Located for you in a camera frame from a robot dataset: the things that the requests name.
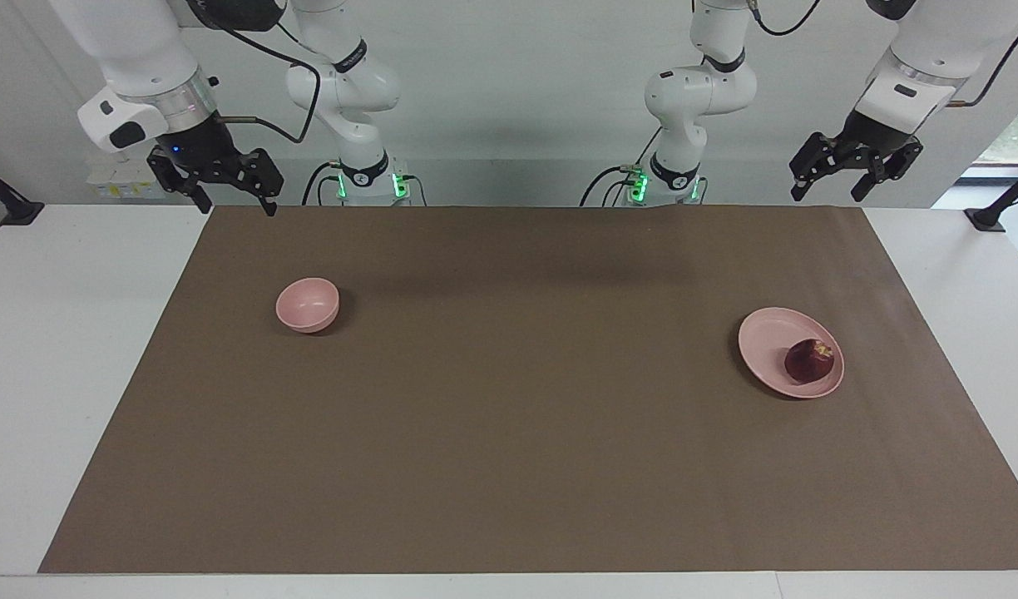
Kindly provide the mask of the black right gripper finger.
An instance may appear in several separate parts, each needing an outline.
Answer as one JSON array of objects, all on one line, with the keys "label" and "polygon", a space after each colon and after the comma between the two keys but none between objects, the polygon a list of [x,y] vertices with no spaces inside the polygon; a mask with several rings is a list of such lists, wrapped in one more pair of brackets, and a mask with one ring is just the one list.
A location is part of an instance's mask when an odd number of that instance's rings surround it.
[{"label": "black right gripper finger", "polygon": [[200,176],[189,174],[183,176],[175,167],[170,157],[160,147],[153,147],[147,156],[147,164],[151,168],[151,173],[155,175],[156,181],[167,193],[176,193],[189,198],[196,205],[202,215],[208,215],[213,202],[209,195],[202,189]]},{"label": "black right gripper finger", "polygon": [[242,190],[257,198],[268,217],[276,215],[276,202],[284,189],[284,175],[270,158],[265,149],[258,148],[250,153],[235,153],[226,163],[229,183],[236,190]]}]

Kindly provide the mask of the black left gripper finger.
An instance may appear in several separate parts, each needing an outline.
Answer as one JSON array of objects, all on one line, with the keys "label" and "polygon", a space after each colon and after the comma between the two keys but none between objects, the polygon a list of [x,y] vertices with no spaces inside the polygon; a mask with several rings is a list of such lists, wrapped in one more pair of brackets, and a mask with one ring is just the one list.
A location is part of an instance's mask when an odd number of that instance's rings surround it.
[{"label": "black left gripper finger", "polygon": [[867,147],[857,149],[850,160],[850,166],[865,171],[865,174],[852,187],[852,199],[863,202],[874,186],[885,181],[899,181],[919,158],[923,149],[924,146],[918,139],[909,140],[886,158],[882,158],[876,149]]},{"label": "black left gripper finger", "polygon": [[814,132],[799,147],[789,162],[794,185],[790,190],[792,200],[801,202],[813,183],[838,171],[836,149],[837,137],[825,137]]}]

